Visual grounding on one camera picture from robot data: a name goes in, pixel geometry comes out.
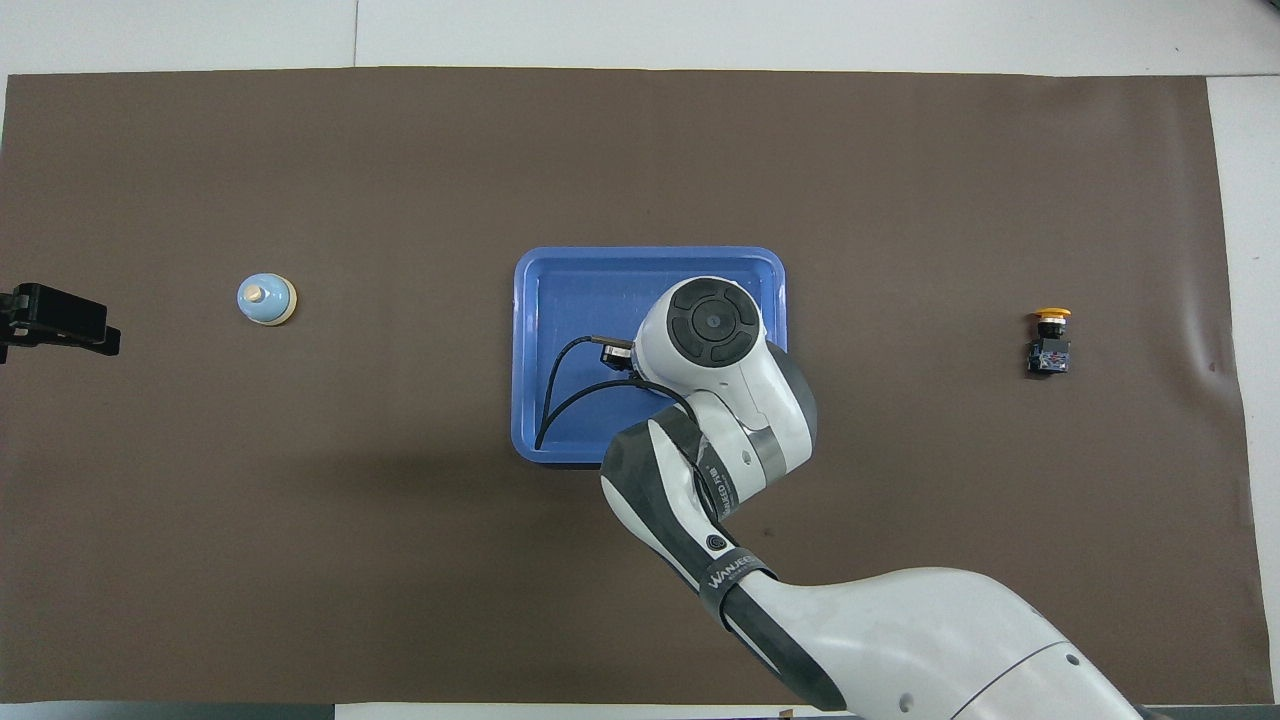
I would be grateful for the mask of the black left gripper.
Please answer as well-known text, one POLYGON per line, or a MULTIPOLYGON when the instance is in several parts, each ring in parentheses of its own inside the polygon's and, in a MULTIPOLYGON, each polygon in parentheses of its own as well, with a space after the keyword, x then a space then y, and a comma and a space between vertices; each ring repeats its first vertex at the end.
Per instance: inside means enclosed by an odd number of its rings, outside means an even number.
POLYGON ((9 346, 61 345, 114 357, 122 332, 108 328, 105 305, 40 283, 22 283, 3 295, 0 364, 9 346))

